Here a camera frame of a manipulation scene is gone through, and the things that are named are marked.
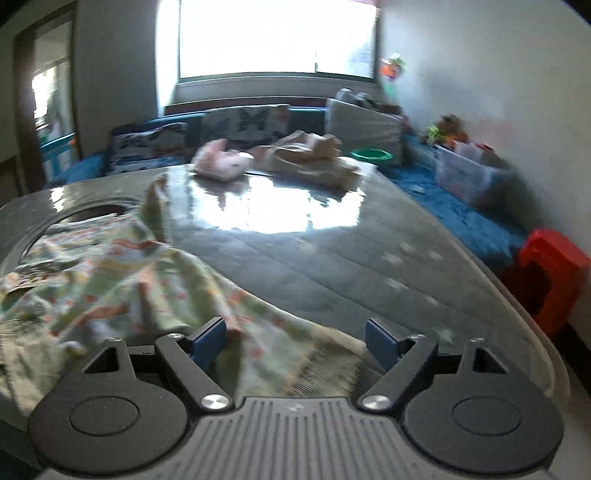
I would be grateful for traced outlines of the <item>left butterfly print cushion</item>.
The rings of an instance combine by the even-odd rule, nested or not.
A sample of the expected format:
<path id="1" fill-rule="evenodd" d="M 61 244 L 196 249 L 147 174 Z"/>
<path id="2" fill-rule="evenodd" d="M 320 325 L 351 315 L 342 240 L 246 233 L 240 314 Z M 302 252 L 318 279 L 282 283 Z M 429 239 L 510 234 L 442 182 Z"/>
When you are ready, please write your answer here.
<path id="1" fill-rule="evenodd" d="M 143 132 L 116 135 L 107 173 L 118 175 L 184 164 L 187 129 L 186 123 L 174 122 Z"/>

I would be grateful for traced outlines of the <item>right butterfly print cushion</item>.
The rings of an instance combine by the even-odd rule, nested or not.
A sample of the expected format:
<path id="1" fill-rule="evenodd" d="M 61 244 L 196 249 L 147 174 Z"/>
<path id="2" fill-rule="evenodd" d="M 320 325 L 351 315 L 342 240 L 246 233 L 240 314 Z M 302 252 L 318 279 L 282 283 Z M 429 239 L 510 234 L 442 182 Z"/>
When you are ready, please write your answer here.
<path id="1" fill-rule="evenodd" d="M 229 149 L 246 151 L 287 136 L 290 106 L 269 104 L 207 110 L 201 120 L 201 143 L 225 139 Z"/>

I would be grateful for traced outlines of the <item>beige crumpled garment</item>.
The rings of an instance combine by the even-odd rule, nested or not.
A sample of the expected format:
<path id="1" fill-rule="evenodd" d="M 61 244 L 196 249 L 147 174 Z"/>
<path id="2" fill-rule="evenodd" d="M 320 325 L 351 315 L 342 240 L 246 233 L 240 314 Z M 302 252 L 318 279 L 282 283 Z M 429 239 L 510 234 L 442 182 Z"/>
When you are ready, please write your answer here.
<path id="1" fill-rule="evenodd" d="M 353 191 L 363 179 L 359 162 L 342 156 L 342 142 L 332 134 L 304 131 L 257 145 L 249 150 L 253 167 L 281 178 L 343 191 Z"/>

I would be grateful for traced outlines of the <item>blue sofa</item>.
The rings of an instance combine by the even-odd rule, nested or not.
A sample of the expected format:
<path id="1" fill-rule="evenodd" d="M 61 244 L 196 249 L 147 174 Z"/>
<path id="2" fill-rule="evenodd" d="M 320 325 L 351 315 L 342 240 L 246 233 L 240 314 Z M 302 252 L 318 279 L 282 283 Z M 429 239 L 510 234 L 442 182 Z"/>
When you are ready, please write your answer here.
<path id="1" fill-rule="evenodd" d="M 110 145 L 59 173 L 46 183 L 53 188 L 110 175 L 114 137 L 143 132 L 170 123 L 186 123 L 185 145 L 197 148 L 201 140 L 205 112 L 168 115 L 145 122 L 123 125 L 111 131 Z M 325 133 L 325 108 L 290 107 L 287 133 L 304 130 Z M 497 203 L 490 209 L 475 209 L 437 185 L 435 170 L 418 161 L 405 160 L 403 166 L 379 163 L 378 171 L 438 218 L 474 255 L 494 271 L 510 266 L 529 233 Z"/>

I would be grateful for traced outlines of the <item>colourful pinwheel toy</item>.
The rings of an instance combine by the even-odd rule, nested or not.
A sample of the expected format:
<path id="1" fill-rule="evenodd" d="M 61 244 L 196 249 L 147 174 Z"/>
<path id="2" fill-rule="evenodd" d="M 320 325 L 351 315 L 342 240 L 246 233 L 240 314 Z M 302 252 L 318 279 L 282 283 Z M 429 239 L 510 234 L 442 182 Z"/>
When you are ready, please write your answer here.
<path id="1" fill-rule="evenodd" d="M 405 69 L 406 62 L 399 53 L 393 53 L 389 57 L 381 59 L 380 73 L 390 103 L 394 103 L 397 100 L 396 83 L 404 74 Z"/>

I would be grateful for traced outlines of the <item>grey plain pillow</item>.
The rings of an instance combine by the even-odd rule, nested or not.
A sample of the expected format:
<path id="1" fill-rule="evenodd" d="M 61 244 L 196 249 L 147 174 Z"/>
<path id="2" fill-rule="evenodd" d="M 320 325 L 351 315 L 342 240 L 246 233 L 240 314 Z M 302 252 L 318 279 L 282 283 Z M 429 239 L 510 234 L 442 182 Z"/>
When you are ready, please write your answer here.
<path id="1" fill-rule="evenodd" d="M 339 138 L 346 154 L 356 149 L 381 149 L 393 156 L 392 165 L 401 165 L 406 119 L 384 112 L 382 107 L 366 92 L 342 88 L 325 104 L 325 133 Z"/>

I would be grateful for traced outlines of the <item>butterfly print cushion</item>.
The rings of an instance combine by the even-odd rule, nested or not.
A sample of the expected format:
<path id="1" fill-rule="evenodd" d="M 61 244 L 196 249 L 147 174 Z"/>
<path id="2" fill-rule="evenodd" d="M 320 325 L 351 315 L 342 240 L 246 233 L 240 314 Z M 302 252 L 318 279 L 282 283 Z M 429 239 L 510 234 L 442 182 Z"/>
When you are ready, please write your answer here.
<path id="1" fill-rule="evenodd" d="M 184 164 L 187 129 L 186 123 L 174 122 L 143 132 L 116 135 L 107 173 L 118 175 Z"/>
<path id="2" fill-rule="evenodd" d="M 201 143 L 225 139 L 229 149 L 246 151 L 287 136 L 290 106 L 269 104 L 207 110 L 201 120 Z"/>

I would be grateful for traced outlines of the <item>quilted grey star table cover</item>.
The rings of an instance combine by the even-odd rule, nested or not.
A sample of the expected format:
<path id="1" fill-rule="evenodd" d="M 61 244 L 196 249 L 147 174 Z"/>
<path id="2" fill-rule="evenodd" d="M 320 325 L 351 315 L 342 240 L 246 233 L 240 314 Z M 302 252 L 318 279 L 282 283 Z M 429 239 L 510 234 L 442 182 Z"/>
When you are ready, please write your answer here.
<path id="1" fill-rule="evenodd" d="M 342 195 L 263 176 L 225 186 L 186 166 L 40 191 L 1 210 L 1 280 L 20 265 L 25 236 L 54 215 L 115 198 L 139 207 L 159 176 L 168 179 L 172 245 L 252 295 L 360 341 L 370 318 L 424 334 L 444 353 L 483 340 L 556 403 L 568 399 L 566 368 L 542 331 L 435 218 L 377 173 Z"/>

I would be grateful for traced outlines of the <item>clear plastic storage box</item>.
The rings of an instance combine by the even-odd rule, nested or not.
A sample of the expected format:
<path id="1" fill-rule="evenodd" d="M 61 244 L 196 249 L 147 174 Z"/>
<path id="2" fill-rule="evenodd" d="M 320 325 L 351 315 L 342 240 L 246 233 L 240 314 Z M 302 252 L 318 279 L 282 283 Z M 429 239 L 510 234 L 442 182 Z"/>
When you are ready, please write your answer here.
<path id="1" fill-rule="evenodd" d="M 473 208 L 497 205 L 514 170 L 490 148 L 456 141 L 452 149 L 436 145 L 436 183 Z"/>

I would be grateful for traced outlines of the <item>pink folded garment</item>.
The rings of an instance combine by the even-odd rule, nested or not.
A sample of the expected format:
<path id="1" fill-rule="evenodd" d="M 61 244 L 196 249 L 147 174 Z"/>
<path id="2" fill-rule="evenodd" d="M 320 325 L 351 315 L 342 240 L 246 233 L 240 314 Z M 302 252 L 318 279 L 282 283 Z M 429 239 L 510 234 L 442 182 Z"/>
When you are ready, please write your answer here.
<path id="1" fill-rule="evenodd" d="M 190 170 L 197 176 L 218 182 L 242 177 L 254 159 L 249 153 L 226 148 L 227 145 L 228 140 L 224 138 L 205 143 L 195 152 Z"/>

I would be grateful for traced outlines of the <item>blue small cabinet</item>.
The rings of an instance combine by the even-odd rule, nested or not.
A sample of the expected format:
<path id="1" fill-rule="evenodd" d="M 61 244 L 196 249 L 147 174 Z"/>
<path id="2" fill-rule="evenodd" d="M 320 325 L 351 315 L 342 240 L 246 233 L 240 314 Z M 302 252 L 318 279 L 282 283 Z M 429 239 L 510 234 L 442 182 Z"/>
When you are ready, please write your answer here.
<path id="1" fill-rule="evenodd" d="M 40 146 L 42 166 L 47 181 L 72 167 L 78 160 L 74 133 L 50 140 Z"/>

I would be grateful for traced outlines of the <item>teddy bear plush toy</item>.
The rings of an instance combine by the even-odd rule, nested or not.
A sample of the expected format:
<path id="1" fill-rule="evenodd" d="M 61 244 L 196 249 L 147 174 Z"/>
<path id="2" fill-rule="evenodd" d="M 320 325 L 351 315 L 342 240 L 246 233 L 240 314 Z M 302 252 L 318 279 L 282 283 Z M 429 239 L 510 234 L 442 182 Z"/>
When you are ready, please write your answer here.
<path id="1" fill-rule="evenodd" d="M 468 143 L 469 136 L 463 129 L 463 121 L 454 114 L 442 115 L 438 122 L 431 125 L 423 136 L 423 143 L 453 150 L 457 143 Z"/>

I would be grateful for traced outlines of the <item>colourful patterned baby garment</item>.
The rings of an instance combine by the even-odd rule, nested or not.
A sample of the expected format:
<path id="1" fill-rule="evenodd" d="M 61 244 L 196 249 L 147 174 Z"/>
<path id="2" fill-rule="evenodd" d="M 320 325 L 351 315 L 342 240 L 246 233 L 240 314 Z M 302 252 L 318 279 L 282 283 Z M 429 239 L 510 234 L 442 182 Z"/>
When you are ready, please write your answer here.
<path id="1" fill-rule="evenodd" d="M 109 338 L 146 345 L 214 317 L 228 343 L 212 366 L 235 399 L 360 389 L 370 354 L 348 334 L 294 316 L 175 248 L 168 179 L 115 220 L 53 227 L 1 280 L 1 416 L 22 426 L 77 360 Z"/>

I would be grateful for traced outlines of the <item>green plastic basin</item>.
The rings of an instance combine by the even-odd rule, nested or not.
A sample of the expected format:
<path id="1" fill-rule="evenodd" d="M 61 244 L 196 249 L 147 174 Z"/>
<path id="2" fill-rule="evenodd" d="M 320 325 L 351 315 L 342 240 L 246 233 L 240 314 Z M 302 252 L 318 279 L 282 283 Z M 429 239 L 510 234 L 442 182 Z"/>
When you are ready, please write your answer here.
<path id="1" fill-rule="evenodd" d="M 351 151 L 351 157 L 377 166 L 386 165 L 394 160 L 394 156 L 390 152 L 379 148 L 354 149 Z"/>

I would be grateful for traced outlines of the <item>window with green frame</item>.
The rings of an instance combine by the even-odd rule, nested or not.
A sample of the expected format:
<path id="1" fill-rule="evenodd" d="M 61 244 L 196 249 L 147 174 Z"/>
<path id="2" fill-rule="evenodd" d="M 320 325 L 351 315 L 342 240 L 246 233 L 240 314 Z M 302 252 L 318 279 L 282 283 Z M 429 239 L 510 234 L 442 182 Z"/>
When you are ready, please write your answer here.
<path id="1" fill-rule="evenodd" d="M 372 80 L 376 1 L 181 1 L 179 80 L 294 74 Z"/>

